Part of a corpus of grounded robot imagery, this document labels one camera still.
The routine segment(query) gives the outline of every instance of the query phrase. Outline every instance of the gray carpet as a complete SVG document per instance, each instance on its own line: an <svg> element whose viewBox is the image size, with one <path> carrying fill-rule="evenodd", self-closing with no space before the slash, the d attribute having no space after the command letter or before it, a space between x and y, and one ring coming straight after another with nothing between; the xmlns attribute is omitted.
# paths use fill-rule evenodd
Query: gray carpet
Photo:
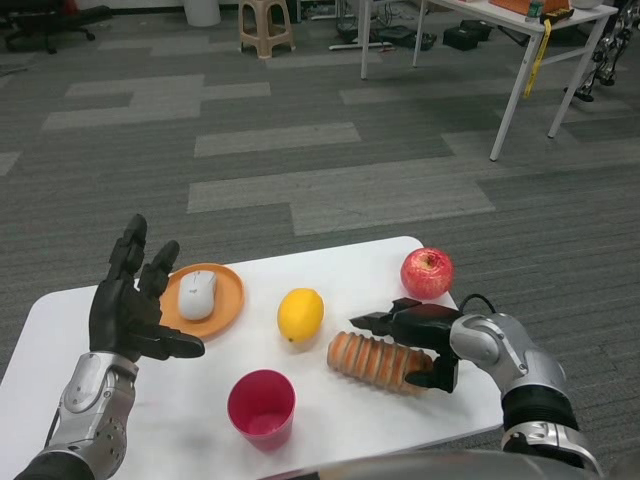
<svg viewBox="0 0 640 480"><path fill-rule="evenodd" d="M297 25L297 50L267 62L237 51L232 12L206 30L179 14L93 30L56 56L0 52L0 70L30 66L0 78L2 373L30 306L97 283L135 212L150 250L180 242L178 266L412 235L452 255L454 298L484 293L560 358L607 468L640 447L638 41L555 140L575 64L543 69L494 164L523 55L498 32L418 69L408 49L372 50L362 82L357 52L328 51L331 21Z"/></svg>

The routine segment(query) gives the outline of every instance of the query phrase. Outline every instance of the office chair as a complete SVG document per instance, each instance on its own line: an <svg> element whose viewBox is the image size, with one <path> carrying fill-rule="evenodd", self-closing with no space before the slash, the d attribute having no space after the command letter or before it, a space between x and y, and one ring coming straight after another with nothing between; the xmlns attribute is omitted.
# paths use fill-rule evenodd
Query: office chair
<svg viewBox="0 0 640 480"><path fill-rule="evenodd" d="M7 50L15 51L13 41L18 38L42 33L47 52L54 54L57 50L51 46L51 35L65 31L80 32L87 40L93 41L95 35L84 25L111 18L108 7L94 7L65 15L64 6L65 0L0 0L0 18L16 29L4 38Z"/></svg>

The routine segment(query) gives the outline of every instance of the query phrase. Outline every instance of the orange plate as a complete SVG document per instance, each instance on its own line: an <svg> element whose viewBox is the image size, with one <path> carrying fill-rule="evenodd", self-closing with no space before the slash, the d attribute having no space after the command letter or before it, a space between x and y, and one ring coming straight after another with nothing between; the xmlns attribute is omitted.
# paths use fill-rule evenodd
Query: orange plate
<svg viewBox="0 0 640 480"><path fill-rule="evenodd" d="M197 270L214 272L217 276L217 284L213 312L207 318L192 322L180 315L178 293L182 277ZM160 307L162 308L160 324L204 339L229 326L236 319L243 305L244 285L236 272L216 263L196 263L181 268L169 277L167 290L160 297Z"/></svg>

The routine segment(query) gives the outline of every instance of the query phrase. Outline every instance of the apple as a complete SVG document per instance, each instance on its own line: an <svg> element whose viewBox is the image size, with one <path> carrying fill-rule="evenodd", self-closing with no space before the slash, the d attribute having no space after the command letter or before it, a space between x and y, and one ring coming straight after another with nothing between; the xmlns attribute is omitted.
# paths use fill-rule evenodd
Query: apple
<svg viewBox="0 0 640 480"><path fill-rule="evenodd" d="M419 248L405 258L400 278L411 297L432 300L451 289L453 262L442 250Z"/></svg>

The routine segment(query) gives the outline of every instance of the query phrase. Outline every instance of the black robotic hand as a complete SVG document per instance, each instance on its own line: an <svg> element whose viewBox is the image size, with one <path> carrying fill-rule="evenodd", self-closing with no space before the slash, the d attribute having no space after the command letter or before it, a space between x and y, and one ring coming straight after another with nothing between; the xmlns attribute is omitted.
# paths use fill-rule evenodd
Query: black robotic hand
<svg viewBox="0 0 640 480"><path fill-rule="evenodd" d="M200 339L159 325L160 296L167 288L169 273L180 246L168 242L140 274L138 289L133 276L142 266L147 221L135 215L116 241L107 278L100 283L89 315L91 351L122 355L132 362L140 356L166 360L204 354Z"/></svg>
<svg viewBox="0 0 640 480"><path fill-rule="evenodd" d="M461 316L462 313L452 308L400 298L393 301L389 312L374 312L350 321L356 328L371 330L373 335L390 335L400 345L435 350L438 357L433 368L409 372L404 380L419 387L452 393L458 381L459 358L449 339L453 322Z"/></svg>

